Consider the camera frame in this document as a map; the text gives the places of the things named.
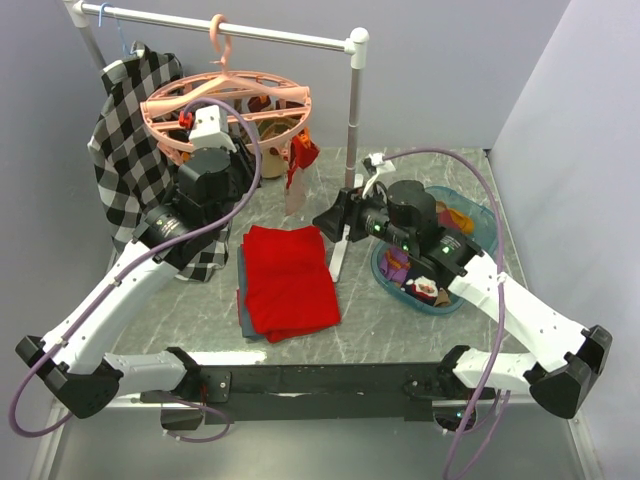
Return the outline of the pink round sock hanger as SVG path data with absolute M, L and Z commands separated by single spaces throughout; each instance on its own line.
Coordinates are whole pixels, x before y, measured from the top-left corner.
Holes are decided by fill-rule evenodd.
M 209 37 L 215 50 L 221 54 L 216 63 L 220 69 L 176 80 L 159 88 L 140 103 L 142 120 L 148 133 L 162 146 L 163 151 L 177 164 L 192 153 L 188 131 L 179 125 L 182 111 L 194 113 L 209 106 L 206 98 L 214 98 L 234 109 L 254 131 L 258 140 L 245 144 L 250 150 L 285 144 L 288 149 L 292 138 L 307 127 L 312 111 L 310 88 L 289 79 L 266 72 L 231 70 L 231 36 L 222 34 L 221 25 L 226 18 L 215 15 L 209 24 Z M 273 109 L 250 113 L 249 98 L 270 96 Z

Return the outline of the orange hanger clip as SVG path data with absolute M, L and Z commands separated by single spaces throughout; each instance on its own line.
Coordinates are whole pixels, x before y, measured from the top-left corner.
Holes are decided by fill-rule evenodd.
M 311 138 L 310 130 L 308 128 L 304 128 L 303 130 L 298 132 L 293 137 L 292 144 L 304 150 L 311 149 L 313 145 L 313 141 Z

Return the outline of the navy patterned sock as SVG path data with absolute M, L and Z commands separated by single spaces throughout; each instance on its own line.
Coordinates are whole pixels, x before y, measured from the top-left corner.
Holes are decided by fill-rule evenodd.
M 451 304 L 448 293 L 439 288 L 434 280 L 424 276 L 407 278 L 403 289 L 408 295 L 430 306 L 446 307 Z

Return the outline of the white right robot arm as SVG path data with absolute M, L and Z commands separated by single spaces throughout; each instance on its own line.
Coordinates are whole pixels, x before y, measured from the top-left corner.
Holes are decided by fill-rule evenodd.
M 332 242 L 373 236 L 399 248 L 409 258 L 415 286 L 466 300 L 526 348 L 521 354 L 452 348 L 438 366 L 447 397 L 460 399 L 475 387 L 527 392 L 547 412 L 571 419 L 602 374 L 610 332 L 563 316 L 500 271 L 494 256 L 440 223 L 436 201 L 420 182 L 398 181 L 370 195 L 343 188 L 312 223 Z

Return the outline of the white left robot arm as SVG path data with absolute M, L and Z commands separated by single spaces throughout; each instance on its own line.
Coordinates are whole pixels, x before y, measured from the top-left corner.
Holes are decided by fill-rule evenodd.
M 160 391 L 186 402 L 199 392 L 201 367 L 179 347 L 142 355 L 110 350 L 150 296 L 224 242 L 232 219 L 259 188 L 260 153 L 238 138 L 232 143 L 197 149 L 85 300 L 46 335 L 18 343 L 29 375 L 73 416 L 89 418 L 121 395 Z

